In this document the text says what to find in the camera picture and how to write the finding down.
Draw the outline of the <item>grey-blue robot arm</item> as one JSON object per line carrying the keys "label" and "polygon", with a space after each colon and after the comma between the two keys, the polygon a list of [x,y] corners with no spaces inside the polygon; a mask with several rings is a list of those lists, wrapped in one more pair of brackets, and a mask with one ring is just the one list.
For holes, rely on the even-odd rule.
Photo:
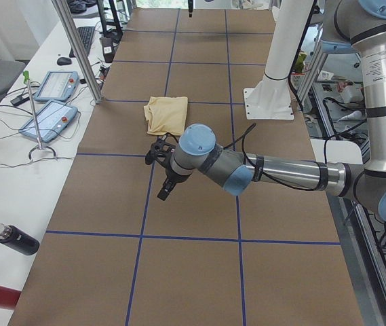
{"label": "grey-blue robot arm", "polygon": [[175,144],[159,137],[145,157],[158,163],[166,180],[158,193],[165,200],[174,187],[199,171],[234,196],[253,182],[274,182],[305,192],[325,191],[348,198],[386,221],[386,1],[327,1],[323,37],[352,47],[361,57],[370,157],[365,164],[299,160],[308,147],[307,132],[293,112],[288,87],[292,61],[309,23],[312,1],[282,3],[262,80],[245,91],[246,117],[257,147],[222,146],[203,124],[186,128]]}

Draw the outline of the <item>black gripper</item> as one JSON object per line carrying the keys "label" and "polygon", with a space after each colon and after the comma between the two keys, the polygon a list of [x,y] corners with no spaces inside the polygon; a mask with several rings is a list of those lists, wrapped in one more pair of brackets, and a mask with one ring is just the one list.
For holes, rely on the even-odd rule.
{"label": "black gripper", "polygon": [[188,175],[182,175],[175,172],[172,168],[170,159],[172,158],[176,146],[167,142],[168,137],[172,137],[178,142],[178,139],[173,134],[158,136],[156,141],[151,144],[150,150],[147,152],[144,159],[146,165],[151,165],[156,162],[165,169],[166,180],[163,182],[163,185],[157,194],[157,197],[160,200],[166,200],[177,183],[183,183],[189,178]]}

